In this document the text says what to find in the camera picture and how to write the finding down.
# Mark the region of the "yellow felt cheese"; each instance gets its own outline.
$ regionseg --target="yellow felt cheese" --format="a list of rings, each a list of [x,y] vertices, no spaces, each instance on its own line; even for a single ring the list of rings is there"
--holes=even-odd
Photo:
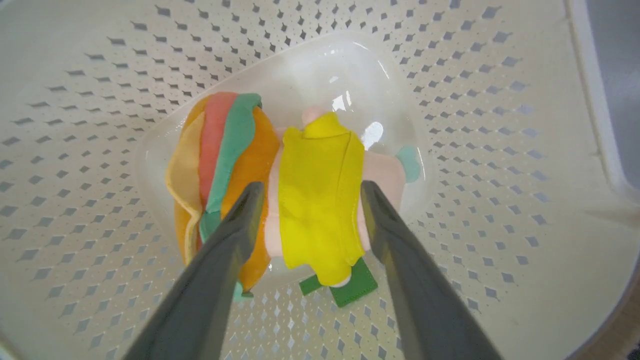
[[[189,117],[182,128],[178,146],[169,161],[165,179],[166,187],[175,199],[175,232],[185,264],[188,264],[195,255],[197,225],[202,214],[198,164],[200,163],[200,134],[205,114],[201,111],[192,121]]]
[[[278,206],[285,264],[309,264],[322,285],[351,274],[364,255],[357,227],[364,146],[326,113],[284,134]]]

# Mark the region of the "white plastic surface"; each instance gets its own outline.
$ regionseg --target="white plastic surface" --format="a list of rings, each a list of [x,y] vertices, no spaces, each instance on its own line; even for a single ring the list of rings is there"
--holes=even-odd
[[[425,200],[408,203],[410,228],[506,359],[564,359],[618,303],[640,242],[639,210],[607,183],[570,21],[553,0],[6,5],[3,338],[26,359],[125,353],[182,270],[166,198],[152,200],[177,126],[193,99],[259,71],[275,122],[339,98],[359,132],[382,125],[384,151],[417,142],[433,189],[412,190]],[[279,97],[271,81],[306,90]],[[232,308],[222,358],[401,359],[367,261],[380,288],[345,309],[274,272],[276,288]]]

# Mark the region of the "perforated basket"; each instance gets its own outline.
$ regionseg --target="perforated basket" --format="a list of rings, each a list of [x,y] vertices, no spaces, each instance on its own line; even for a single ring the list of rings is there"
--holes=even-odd
[[[581,4],[0,1],[0,357],[124,355],[183,269],[162,195],[140,180],[172,151],[145,162],[150,136],[245,68],[352,36],[390,59],[424,129],[428,196],[403,216],[503,356],[625,357],[640,215],[607,180]],[[367,262],[380,288],[344,309],[270,276],[233,305],[221,358],[402,359]]]

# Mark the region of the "teal felt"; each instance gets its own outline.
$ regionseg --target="teal felt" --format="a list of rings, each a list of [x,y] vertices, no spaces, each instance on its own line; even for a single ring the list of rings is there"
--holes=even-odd
[[[402,167],[404,168],[404,175],[406,176],[406,182],[412,183],[420,177],[420,164],[418,164],[418,153],[414,146],[405,146],[396,154]]]
[[[234,165],[255,136],[253,109],[256,106],[262,107],[260,95],[240,94],[236,97],[227,114],[225,133],[220,143],[220,153],[216,160],[216,171],[213,175],[211,191],[207,199],[207,206],[200,219],[200,238],[203,243],[220,224],[220,208],[227,193]]]

